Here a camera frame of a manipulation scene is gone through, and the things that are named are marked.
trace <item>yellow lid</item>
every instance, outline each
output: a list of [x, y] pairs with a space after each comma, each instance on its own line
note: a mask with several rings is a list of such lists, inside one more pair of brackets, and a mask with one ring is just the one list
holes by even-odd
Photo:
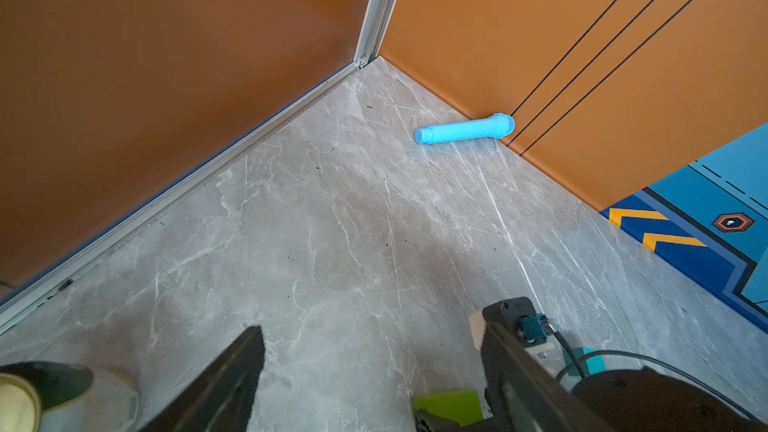
[[41, 409], [38, 392], [29, 382], [0, 374], [0, 432], [37, 432]]

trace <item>marble tile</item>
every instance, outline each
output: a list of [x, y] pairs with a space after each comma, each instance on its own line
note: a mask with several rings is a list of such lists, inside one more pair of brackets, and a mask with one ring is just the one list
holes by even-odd
[[1, 336], [0, 361], [122, 369], [143, 423], [261, 324], [249, 430], [413, 430], [414, 394], [484, 387], [467, 315], [527, 295], [574, 346], [667, 360], [768, 418], [768, 336], [498, 142], [412, 139], [460, 119], [374, 61]]

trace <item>yellow chevron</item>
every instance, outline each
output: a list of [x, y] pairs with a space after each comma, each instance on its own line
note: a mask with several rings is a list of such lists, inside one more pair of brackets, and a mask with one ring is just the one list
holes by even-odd
[[655, 218], [656, 220], [669, 220], [655, 210], [634, 210], [632, 208], [612, 208], [608, 214], [610, 220], [615, 226], [621, 226], [621, 219], [624, 217], [636, 218]]
[[694, 237], [681, 237], [679, 235], [651, 234], [643, 235], [643, 245], [648, 247], [651, 252], [656, 252], [656, 244], [666, 242], [669, 244], [695, 245], [697, 247], [706, 247], [701, 240]]

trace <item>black cable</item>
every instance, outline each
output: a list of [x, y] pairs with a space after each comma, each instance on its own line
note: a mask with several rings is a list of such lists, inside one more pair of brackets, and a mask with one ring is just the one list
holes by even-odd
[[691, 382], [695, 383], [699, 387], [705, 389], [710, 394], [712, 394], [715, 397], [719, 398], [720, 400], [722, 400], [723, 402], [725, 402], [726, 404], [728, 404], [732, 408], [735, 408], [736, 410], [738, 410], [739, 412], [744, 414], [747, 418], [750, 418], [752, 420], [757, 420], [758, 422], [760, 422], [760, 419], [758, 419], [757, 417], [752, 415], [752, 413], [750, 413], [747, 409], [741, 407], [736, 402], [734, 402], [733, 400], [729, 399], [725, 395], [721, 394], [717, 390], [713, 389], [709, 385], [705, 384], [701, 380], [697, 379], [693, 375], [688, 374], [687, 372], [683, 372], [682, 370], [678, 369], [677, 367], [675, 367], [673, 365], [669, 365], [668, 363], [663, 362], [663, 361], [661, 361], [659, 359], [648, 357], [647, 355], [635, 354], [634, 352], [625, 352], [623, 350], [596, 350], [595, 352], [590, 352], [589, 354], [583, 355], [580, 358], [576, 359], [572, 364], [566, 365], [562, 370], [560, 370], [560, 372], [558, 372], [558, 375], [555, 376], [555, 379], [558, 382], [560, 382], [560, 380], [562, 380], [563, 377], [568, 373], [568, 371], [571, 370], [573, 368], [573, 366], [575, 366], [576, 364], [580, 364], [581, 362], [584, 362], [584, 361], [589, 360], [589, 359], [594, 358], [594, 357], [599, 357], [601, 355], [619, 355], [621, 357], [629, 357], [629, 358], [634, 358], [634, 359], [638, 359], [638, 360], [647, 360], [648, 362], [653, 362], [654, 364], [660, 365], [663, 368], [672, 370], [676, 374], [678, 374], [678, 375], [680, 375], [682, 377], [685, 377], [686, 379], [688, 379]]
[[578, 370], [578, 374], [581, 375], [581, 378], [586, 378], [587, 375], [584, 373], [584, 370], [581, 368], [581, 361], [576, 358], [576, 354], [574, 354], [574, 350], [571, 348], [571, 345], [568, 343], [568, 341], [565, 340], [565, 337], [563, 337], [562, 333], [556, 331], [554, 332], [554, 338], [560, 342], [560, 345], [563, 346], [563, 350], [565, 350], [565, 353], [568, 354], [568, 356], [571, 358], [571, 365], [570, 367], [576, 367], [576, 370]]

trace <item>silver metal trim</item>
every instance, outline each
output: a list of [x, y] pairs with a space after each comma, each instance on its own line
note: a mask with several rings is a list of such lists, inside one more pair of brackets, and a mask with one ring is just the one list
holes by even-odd
[[389, 20], [395, 9], [395, 2], [397, 0], [368, 0], [366, 18], [362, 21], [360, 39], [355, 52], [355, 58], [360, 62], [360, 67], [368, 65], [379, 55]]
[[66, 262], [60, 264], [33, 284], [30, 284], [3, 305], [0, 305], [0, 334], [5, 333], [5, 331], [22, 320], [29, 312], [35, 310], [37, 306], [56, 295], [58, 292], [56, 289], [65, 284], [67, 280], [74, 280], [85, 273], [90, 269], [88, 266], [94, 265], [94, 260], [106, 252], [112, 245], [120, 242], [120, 240], [126, 238], [140, 226], [152, 220], [157, 214], [168, 209], [169, 206], [178, 203], [182, 198], [187, 197], [203, 186], [208, 178], [216, 176], [217, 173], [230, 166], [235, 160], [241, 158], [251, 147], [267, 138], [271, 132], [275, 132], [287, 124], [289, 120], [298, 115], [298, 112], [301, 112], [314, 100], [319, 99], [323, 93], [359, 68], [358, 62], [355, 61], [339, 72], [336, 72], [297, 101], [278, 112], [274, 117], [264, 122], [256, 130], [238, 140], [197, 170], [179, 180], [146, 206], [112, 227], [101, 237], [70, 257]]

